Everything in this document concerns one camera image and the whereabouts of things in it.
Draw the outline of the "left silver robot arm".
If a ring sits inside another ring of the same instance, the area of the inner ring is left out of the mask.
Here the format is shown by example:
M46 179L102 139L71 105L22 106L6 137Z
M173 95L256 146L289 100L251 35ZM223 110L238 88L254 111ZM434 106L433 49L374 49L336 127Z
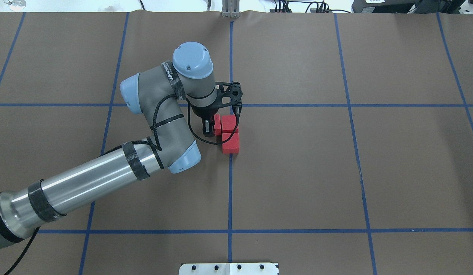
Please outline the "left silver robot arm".
M0 249L31 238L46 223L157 172L173 174L198 164L201 153L179 102L209 107L217 99L212 55L200 42L183 42L172 56L123 80L120 94L146 134L134 136L94 159L0 192Z

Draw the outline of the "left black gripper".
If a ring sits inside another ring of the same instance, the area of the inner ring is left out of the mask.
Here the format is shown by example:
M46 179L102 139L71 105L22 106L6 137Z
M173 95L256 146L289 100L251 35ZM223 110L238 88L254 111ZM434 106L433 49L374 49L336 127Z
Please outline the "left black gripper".
M205 137L214 136L214 115L217 114L218 108L205 106L200 107L195 104L192 105L192 111L196 116L201 118L203 124L203 135Z

